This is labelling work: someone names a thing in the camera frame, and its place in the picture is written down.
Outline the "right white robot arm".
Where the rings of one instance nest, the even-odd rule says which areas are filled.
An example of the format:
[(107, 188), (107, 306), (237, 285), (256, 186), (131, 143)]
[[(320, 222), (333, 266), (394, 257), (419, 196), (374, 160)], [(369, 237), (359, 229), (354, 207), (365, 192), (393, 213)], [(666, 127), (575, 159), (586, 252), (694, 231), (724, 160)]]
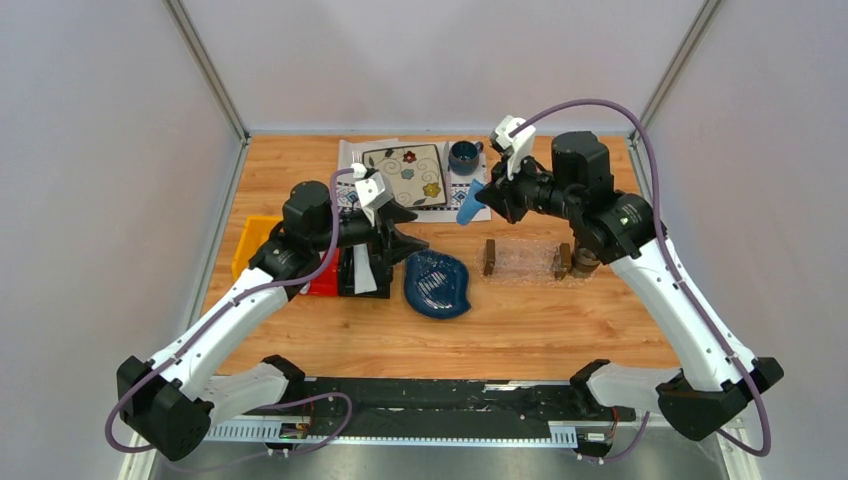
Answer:
[(672, 241), (641, 196), (618, 190), (610, 153), (591, 132), (568, 132), (551, 144), (550, 168), (530, 140), (492, 139), (499, 154), (475, 199), (510, 223), (528, 212), (566, 220), (579, 250), (608, 266), (638, 296), (679, 364), (626, 367), (599, 359), (571, 377), (579, 416), (608, 407), (658, 413), (681, 435), (719, 432), (782, 379), (777, 360), (758, 357), (719, 320), (676, 258)]

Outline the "blue toothpaste tube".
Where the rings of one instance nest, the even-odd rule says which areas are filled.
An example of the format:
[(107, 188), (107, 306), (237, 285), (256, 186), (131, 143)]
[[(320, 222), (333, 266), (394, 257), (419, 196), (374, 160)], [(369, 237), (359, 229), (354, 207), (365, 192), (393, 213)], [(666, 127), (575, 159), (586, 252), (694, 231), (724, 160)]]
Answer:
[(484, 184), (474, 179), (468, 192), (463, 199), (456, 215), (456, 222), (461, 226), (466, 226), (472, 222), (475, 216), (483, 210), (486, 205), (476, 198), (476, 195), (484, 188)]

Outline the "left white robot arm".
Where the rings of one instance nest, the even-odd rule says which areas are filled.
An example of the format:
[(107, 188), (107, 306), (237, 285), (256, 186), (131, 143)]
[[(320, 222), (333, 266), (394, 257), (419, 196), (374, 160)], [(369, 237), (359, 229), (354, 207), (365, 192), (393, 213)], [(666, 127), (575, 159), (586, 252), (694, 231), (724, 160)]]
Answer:
[(180, 337), (142, 360), (130, 356), (116, 372), (121, 419), (170, 461), (193, 452), (210, 429), (265, 406), (291, 415), (304, 405), (302, 372), (278, 355), (240, 374), (217, 377), (223, 361), (272, 314), (328, 269), (339, 248), (365, 247), (388, 267), (428, 248), (399, 225), (417, 219), (376, 177), (358, 180), (359, 209), (343, 213), (332, 188), (301, 182), (282, 205), (282, 218), (212, 309)]

